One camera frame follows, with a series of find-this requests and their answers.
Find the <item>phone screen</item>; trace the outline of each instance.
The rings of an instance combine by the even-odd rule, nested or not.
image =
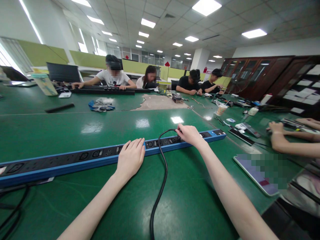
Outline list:
[[[269,179],[262,177],[261,172],[256,170],[257,167],[251,165],[251,160],[241,159],[240,156],[236,156],[233,159],[265,194],[273,196],[279,193],[278,189],[273,184],[269,183]]]

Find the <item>desk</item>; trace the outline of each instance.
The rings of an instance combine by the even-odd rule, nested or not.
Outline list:
[[[194,125],[199,131],[221,128],[211,118],[216,106],[209,99],[182,94],[194,109],[128,111],[143,102],[142,93],[126,95],[72,94],[59,99],[45,96],[38,86],[32,88],[5,87],[0,84],[0,151],[1,161],[45,156],[83,149],[125,143],[145,137],[157,138],[169,128],[175,128],[174,117],[183,124]],[[88,102],[99,97],[110,97],[115,111],[91,112]],[[192,98],[203,103],[197,104]],[[44,109],[75,103],[74,108],[55,114]],[[223,119],[240,121],[242,108],[227,109]],[[290,114],[257,113],[248,121],[260,131],[262,143],[268,143],[264,128],[268,121]],[[262,214],[277,197],[267,197],[232,160],[236,154],[250,151],[270,152],[260,147],[249,147],[228,134],[223,140],[209,143],[223,165]],[[169,171],[159,202],[154,229],[156,239],[237,239],[201,156],[194,147],[165,153]],[[53,182],[32,187],[23,204],[24,213],[14,239],[56,239],[82,209],[98,193],[116,170],[116,164],[59,176]],[[288,162],[282,166],[287,180],[300,169]],[[100,221],[92,239],[150,239],[149,220],[153,204],[164,176],[160,154],[145,157],[139,172],[120,191]],[[7,194],[3,203],[17,204],[23,190]],[[8,212],[0,211],[0,222]]]

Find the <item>air vent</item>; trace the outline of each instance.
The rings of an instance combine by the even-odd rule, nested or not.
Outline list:
[[[170,15],[170,14],[166,14],[165,16],[164,16],[164,18],[175,18],[175,16],[172,16],[172,15]]]

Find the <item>white t-shirt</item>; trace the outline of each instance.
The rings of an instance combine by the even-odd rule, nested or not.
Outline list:
[[[118,76],[114,77],[114,76],[111,75],[109,70],[103,70],[103,71],[99,72],[96,75],[96,77],[98,77],[100,80],[105,80],[108,87],[117,87],[117,86],[120,86],[120,85],[126,86],[128,81],[129,81],[129,79],[130,79],[122,71],[120,71]]]

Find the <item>white bottle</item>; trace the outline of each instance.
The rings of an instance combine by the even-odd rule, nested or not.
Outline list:
[[[249,112],[248,112],[248,114],[250,115],[250,116],[254,116],[254,115],[256,115],[256,113],[259,111],[259,108],[258,107],[253,107],[253,108],[251,108],[250,110],[249,110]]]

